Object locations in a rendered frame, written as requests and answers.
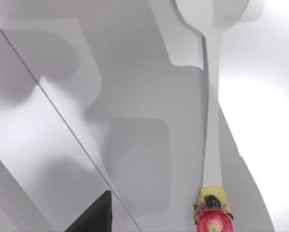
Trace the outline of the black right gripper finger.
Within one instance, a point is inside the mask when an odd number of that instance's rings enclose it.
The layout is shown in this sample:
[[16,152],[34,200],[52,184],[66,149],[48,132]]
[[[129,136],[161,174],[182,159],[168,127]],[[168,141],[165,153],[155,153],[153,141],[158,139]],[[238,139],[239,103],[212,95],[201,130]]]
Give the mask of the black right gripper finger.
[[64,232],[112,232],[112,195],[106,190]]

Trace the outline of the yellow pot with pink flower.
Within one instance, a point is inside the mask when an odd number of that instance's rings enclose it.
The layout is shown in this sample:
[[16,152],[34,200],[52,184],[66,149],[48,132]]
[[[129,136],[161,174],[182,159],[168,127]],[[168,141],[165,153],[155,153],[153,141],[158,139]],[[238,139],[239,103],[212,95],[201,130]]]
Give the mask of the yellow pot with pink flower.
[[202,186],[193,204],[196,232],[234,232],[223,186]]

